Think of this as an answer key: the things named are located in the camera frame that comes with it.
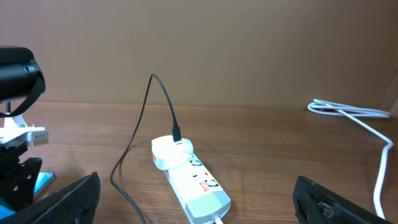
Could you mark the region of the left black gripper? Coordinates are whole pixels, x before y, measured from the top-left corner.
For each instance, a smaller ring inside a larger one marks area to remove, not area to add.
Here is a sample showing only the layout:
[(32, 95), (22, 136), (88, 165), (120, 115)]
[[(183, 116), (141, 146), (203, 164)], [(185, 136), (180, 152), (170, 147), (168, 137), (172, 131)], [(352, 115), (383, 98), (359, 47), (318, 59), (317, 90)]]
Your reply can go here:
[(33, 204), (34, 187), (42, 165), (38, 157), (19, 164), (19, 156), (26, 151), (25, 141), (9, 141), (1, 145), (1, 199), (13, 211)]

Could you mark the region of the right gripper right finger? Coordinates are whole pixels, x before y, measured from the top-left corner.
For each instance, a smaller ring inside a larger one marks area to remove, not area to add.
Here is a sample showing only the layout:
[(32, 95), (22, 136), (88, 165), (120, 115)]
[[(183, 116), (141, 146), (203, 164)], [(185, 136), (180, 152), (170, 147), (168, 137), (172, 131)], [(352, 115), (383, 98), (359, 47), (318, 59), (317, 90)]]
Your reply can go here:
[(305, 176), (297, 178), (293, 202), (300, 224), (391, 224)]

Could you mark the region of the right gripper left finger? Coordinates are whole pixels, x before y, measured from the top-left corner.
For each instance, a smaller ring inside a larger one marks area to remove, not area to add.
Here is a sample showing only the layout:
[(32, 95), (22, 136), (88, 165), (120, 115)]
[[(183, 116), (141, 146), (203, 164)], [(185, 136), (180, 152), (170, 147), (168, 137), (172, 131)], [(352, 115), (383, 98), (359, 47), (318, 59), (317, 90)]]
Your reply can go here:
[(92, 224), (100, 200), (97, 172), (4, 218), (1, 224)]

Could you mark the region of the turquoise screen smartphone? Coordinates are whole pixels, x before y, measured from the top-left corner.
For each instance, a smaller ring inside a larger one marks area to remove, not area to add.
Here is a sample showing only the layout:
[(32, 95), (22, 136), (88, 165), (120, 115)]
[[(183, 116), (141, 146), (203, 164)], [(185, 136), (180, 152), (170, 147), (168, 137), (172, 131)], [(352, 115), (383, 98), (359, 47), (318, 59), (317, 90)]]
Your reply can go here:
[[(34, 187), (34, 199), (38, 198), (39, 195), (50, 185), (50, 183), (55, 179), (54, 172), (39, 172), (38, 178)], [(1, 219), (5, 219), (16, 212), (11, 208), (6, 206), (6, 203), (1, 199)]]

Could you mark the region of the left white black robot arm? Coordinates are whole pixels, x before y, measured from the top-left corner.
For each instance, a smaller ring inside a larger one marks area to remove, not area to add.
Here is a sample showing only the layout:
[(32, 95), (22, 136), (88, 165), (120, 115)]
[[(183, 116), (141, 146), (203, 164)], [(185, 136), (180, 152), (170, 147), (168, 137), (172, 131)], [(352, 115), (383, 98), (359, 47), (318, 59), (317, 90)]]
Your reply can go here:
[(44, 127), (29, 126), (23, 113), (45, 91), (43, 73), (34, 54), (25, 47), (1, 47), (1, 205), (19, 211), (32, 205), (35, 184), (42, 160), (19, 157), (29, 146), (47, 144), (49, 133)]

